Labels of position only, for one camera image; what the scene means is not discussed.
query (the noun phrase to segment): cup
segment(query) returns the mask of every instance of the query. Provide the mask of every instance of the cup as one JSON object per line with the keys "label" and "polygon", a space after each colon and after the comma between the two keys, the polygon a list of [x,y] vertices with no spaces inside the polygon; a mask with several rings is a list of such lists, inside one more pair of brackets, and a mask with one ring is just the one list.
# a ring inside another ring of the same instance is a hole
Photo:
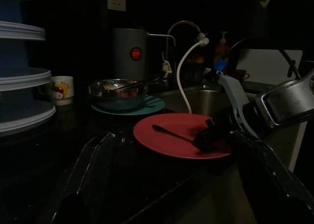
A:
{"label": "cup", "polygon": [[45,85],[45,92],[54,105],[61,106],[73,103],[73,77],[51,77],[51,82]]}
{"label": "cup", "polygon": [[250,77],[250,74],[248,74],[246,70],[241,69],[228,69],[227,74],[239,81],[246,80]]}

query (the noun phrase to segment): kitchen sink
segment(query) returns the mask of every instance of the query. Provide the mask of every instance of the kitchen sink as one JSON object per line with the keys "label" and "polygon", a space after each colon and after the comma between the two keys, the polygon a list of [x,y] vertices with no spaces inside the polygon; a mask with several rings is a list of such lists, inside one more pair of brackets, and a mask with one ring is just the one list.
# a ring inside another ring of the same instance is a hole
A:
{"label": "kitchen sink", "polygon": [[[184,92],[190,102],[192,112],[214,115],[231,105],[227,94],[218,89],[203,86],[190,87]],[[188,112],[178,90],[155,95],[163,99],[166,108],[174,112]],[[254,94],[247,94],[249,100]],[[277,130],[264,139],[275,151],[279,159],[293,171],[301,146],[306,122]],[[256,224],[250,204],[244,193],[236,164],[210,184],[204,184],[204,190],[197,191],[193,200],[176,215],[174,224],[213,223],[213,224]]]}
{"label": "kitchen sink", "polygon": [[[191,105],[192,113],[215,115],[219,110],[231,105],[227,94],[217,89],[196,86],[184,89]],[[255,94],[247,93],[248,99],[253,100]],[[166,109],[174,112],[188,112],[185,102],[178,90],[156,94],[163,99]],[[302,142],[306,122],[277,130],[264,139],[276,152],[280,160],[293,170]]]}

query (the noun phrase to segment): white mug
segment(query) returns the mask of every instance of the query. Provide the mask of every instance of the white mug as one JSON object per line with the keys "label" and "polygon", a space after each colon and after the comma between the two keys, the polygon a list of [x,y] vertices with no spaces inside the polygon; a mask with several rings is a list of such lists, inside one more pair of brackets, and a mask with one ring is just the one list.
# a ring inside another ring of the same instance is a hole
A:
{"label": "white mug", "polygon": [[51,82],[45,85],[46,94],[55,105],[68,105],[73,102],[73,77],[51,77]]}

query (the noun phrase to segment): white tube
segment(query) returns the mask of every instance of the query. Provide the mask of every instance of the white tube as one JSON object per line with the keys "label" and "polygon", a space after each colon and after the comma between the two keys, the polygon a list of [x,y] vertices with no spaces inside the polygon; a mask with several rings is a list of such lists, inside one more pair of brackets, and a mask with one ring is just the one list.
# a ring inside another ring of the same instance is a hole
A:
{"label": "white tube", "polygon": [[184,99],[184,101],[185,101],[185,104],[186,104],[186,106],[187,106],[188,113],[192,113],[192,110],[191,110],[191,106],[190,106],[190,104],[189,104],[189,102],[188,102],[188,100],[187,100],[187,98],[186,98],[186,96],[185,96],[185,93],[184,93],[184,91],[183,91],[183,89],[182,89],[182,86],[181,86],[181,82],[180,82],[180,69],[181,69],[181,66],[182,66],[184,60],[185,60],[186,57],[189,55],[189,53],[190,53],[195,47],[199,46],[201,43],[202,43],[202,41],[200,41],[200,42],[194,44],[194,45],[185,53],[185,55],[182,57],[182,59],[181,59],[179,65],[178,65],[178,69],[177,69],[177,83],[178,83],[178,87],[179,87],[179,90],[180,90],[180,92],[181,92],[181,95],[182,95],[182,97],[183,97],[183,99]]}

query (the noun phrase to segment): spoon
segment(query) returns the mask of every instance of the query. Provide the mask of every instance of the spoon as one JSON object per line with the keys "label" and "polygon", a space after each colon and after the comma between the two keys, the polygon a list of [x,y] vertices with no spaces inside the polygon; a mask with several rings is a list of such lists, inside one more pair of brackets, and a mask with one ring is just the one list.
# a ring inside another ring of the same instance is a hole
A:
{"label": "spoon", "polygon": [[153,124],[152,127],[153,127],[153,129],[154,129],[155,131],[157,131],[157,132],[162,132],[162,133],[165,133],[165,134],[168,134],[168,135],[171,135],[171,136],[180,138],[180,139],[185,140],[185,141],[187,141],[187,142],[189,142],[189,143],[192,143],[192,142],[193,142],[192,140],[190,140],[190,139],[188,139],[188,138],[179,136],[179,135],[177,135],[177,134],[175,134],[175,133],[173,133],[173,132],[168,131],[167,129],[165,129],[165,128],[163,128],[163,127],[158,126],[158,125]]}

